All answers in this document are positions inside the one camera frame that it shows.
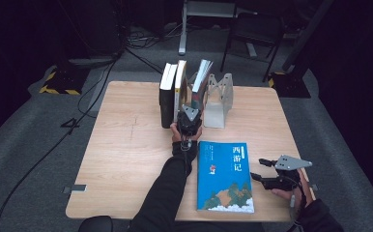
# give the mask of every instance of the book spine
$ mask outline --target book spine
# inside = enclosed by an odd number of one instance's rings
[[[174,97],[174,118],[173,118],[174,122],[178,121],[177,116],[178,116],[178,111],[179,111],[179,107],[180,107],[180,93],[181,93],[181,89],[176,88],[175,89],[175,97]]]

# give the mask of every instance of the bookend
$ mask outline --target bookend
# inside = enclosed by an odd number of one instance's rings
[[[207,128],[224,129],[226,115],[232,108],[233,99],[232,74],[227,73],[219,82],[211,74],[208,80],[204,126]]]

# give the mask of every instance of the blue book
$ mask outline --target blue book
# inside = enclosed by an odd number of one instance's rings
[[[198,211],[254,213],[244,142],[201,141],[198,155]]]

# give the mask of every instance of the black sleeve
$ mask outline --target black sleeve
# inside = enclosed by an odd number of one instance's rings
[[[128,231],[174,231],[175,216],[196,153],[196,141],[187,152],[181,151],[181,142],[172,144],[173,157],[162,167]]]
[[[313,201],[304,209],[299,223],[305,232],[344,231],[330,214],[328,206],[320,199]]]

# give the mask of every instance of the book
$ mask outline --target book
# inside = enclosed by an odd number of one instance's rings
[[[197,210],[254,213],[247,146],[201,141]]]
[[[192,87],[191,107],[203,110],[205,105],[205,92],[207,90],[208,78],[211,73],[211,67],[214,62],[201,60],[198,73],[195,77]]]
[[[178,121],[178,112],[184,103],[187,102],[187,61],[178,61],[177,73],[174,84],[174,122]]]
[[[165,129],[169,129],[173,122],[174,115],[174,85],[175,85],[175,73],[178,65],[176,64],[165,64],[161,81],[159,84],[159,107],[161,126]]]

